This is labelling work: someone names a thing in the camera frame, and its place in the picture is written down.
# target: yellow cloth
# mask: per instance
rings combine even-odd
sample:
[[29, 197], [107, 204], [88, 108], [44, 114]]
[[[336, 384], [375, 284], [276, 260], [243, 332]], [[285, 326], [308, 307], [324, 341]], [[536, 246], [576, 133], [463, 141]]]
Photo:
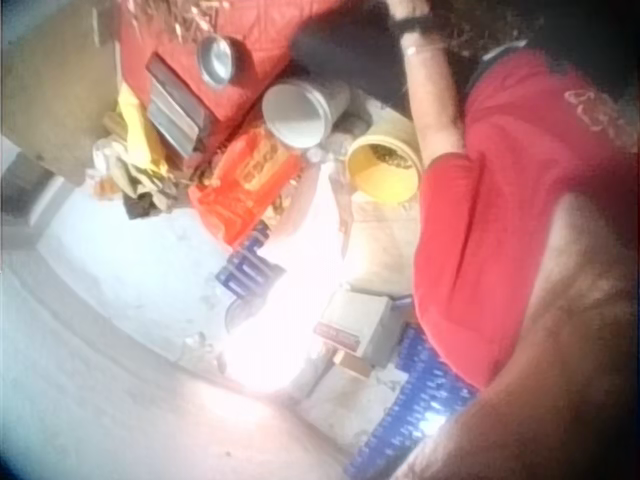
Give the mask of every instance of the yellow cloth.
[[118, 106], [127, 123], [127, 161], [137, 167], [167, 174], [165, 150], [158, 132], [145, 114], [144, 107], [127, 84], [123, 84], [118, 97]]

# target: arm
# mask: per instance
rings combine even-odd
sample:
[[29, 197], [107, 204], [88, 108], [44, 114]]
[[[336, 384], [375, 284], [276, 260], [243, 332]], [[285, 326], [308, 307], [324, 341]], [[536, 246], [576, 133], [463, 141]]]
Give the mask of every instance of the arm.
[[[427, 0], [387, 0], [396, 20], [426, 15]], [[423, 166], [451, 152], [464, 152], [462, 121], [444, 41], [437, 35], [407, 33], [400, 40], [405, 56], [411, 113]]]
[[565, 198], [509, 364], [394, 478], [620, 478], [635, 427], [636, 267], [590, 204]]

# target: red t-shirt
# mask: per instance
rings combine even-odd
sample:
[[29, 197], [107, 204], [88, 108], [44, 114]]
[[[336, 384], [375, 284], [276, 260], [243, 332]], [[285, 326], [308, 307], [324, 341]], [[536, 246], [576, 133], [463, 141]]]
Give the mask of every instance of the red t-shirt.
[[514, 350], [558, 200], [582, 193], [616, 222], [637, 204], [637, 143], [607, 97], [531, 50], [483, 76], [465, 119], [466, 155], [423, 178], [414, 293], [430, 342], [484, 387]]

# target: wristwatch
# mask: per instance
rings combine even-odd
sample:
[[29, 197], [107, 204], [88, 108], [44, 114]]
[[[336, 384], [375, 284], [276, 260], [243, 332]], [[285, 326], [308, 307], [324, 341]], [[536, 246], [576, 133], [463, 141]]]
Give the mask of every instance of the wristwatch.
[[417, 17], [403, 18], [401, 20], [392, 20], [389, 23], [389, 28], [398, 38], [402, 37], [405, 33], [418, 32], [425, 35], [438, 31], [436, 21], [430, 13]]

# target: orange bag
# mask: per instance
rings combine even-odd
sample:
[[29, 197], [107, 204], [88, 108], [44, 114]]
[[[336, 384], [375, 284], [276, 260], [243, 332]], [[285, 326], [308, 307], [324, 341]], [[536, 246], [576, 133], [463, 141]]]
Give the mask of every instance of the orange bag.
[[235, 249], [301, 168], [300, 155], [262, 124], [231, 143], [213, 186], [194, 185], [189, 198], [213, 236]]

